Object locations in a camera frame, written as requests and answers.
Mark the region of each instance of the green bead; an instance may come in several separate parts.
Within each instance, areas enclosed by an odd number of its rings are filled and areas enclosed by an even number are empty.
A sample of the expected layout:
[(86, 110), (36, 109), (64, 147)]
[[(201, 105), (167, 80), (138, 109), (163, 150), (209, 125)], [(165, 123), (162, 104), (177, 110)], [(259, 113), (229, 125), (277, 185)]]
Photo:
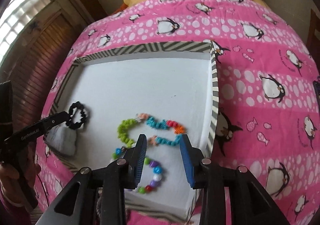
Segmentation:
[(139, 189), (139, 193), (145, 194), (145, 193), (146, 193), (146, 189), (145, 189), (144, 187), (141, 187), (141, 188)]
[(144, 159), (144, 164), (150, 164), (150, 158), (146, 157), (146, 158)]

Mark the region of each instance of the bed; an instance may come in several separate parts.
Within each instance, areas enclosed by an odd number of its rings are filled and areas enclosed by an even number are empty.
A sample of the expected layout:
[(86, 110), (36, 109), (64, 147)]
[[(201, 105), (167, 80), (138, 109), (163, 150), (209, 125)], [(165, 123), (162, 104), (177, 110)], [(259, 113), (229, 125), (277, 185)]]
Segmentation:
[[(126, 9), (92, 23), (73, 44), (43, 117), (58, 110), (57, 96), (77, 63), (129, 54), (132, 46), (145, 44), (209, 45), (219, 90), (217, 122), (206, 134), (214, 140), (211, 159), (228, 168), (247, 166), (291, 224), (308, 224), (320, 204), (320, 121), (312, 84), (319, 73), (295, 31), (261, 0), (124, 2)], [(42, 210), (45, 196), (51, 202), (77, 170), (46, 147), (39, 138), (42, 182), (35, 188)], [(200, 209), (196, 205), (191, 221), (198, 221)], [(128, 224), (150, 222), (168, 224), (136, 211), (128, 217)]]

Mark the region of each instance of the penguin print blanket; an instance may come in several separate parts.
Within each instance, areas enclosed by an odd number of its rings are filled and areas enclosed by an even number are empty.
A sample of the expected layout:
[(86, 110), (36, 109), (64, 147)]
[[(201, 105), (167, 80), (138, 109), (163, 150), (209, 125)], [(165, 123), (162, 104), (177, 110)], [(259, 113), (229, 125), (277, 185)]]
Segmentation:
[[(312, 85), (319, 73), (295, 31), (252, 0), (146, 0), (92, 23), (63, 63), (43, 117), (74, 59), (127, 45), (191, 40), (211, 43), (218, 66), (212, 159), (229, 168), (247, 166), (290, 224), (308, 224), (320, 204), (320, 121)], [(72, 173), (46, 154), (42, 138), (37, 155), (51, 202)], [(36, 191), (44, 210), (39, 181)], [(136, 224), (150, 219), (137, 216)]]

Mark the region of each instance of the black hair tie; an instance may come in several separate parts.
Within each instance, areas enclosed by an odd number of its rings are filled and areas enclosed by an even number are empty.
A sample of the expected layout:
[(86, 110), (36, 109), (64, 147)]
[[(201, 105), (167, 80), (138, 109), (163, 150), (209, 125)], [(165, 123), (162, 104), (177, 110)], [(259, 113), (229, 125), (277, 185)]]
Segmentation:
[[(80, 122), (72, 122), (72, 119), (74, 115), (76, 114), (77, 110), (80, 110), (81, 119)], [(84, 105), (80, 102), (73, 103), (69, 108), (69, 119), (66, 121), (66, 125), (71, 129), (78, 129), (87, 121), (87, 115), (84, 110)]]

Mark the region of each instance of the sleeve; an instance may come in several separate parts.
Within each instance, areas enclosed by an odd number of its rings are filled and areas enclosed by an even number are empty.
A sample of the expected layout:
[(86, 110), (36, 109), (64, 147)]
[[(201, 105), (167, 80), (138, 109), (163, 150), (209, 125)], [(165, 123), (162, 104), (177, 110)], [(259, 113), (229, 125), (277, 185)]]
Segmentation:
[(0, 189), (0, 225), (31, 225), (30, 216), (22, 206), (10, 203)]

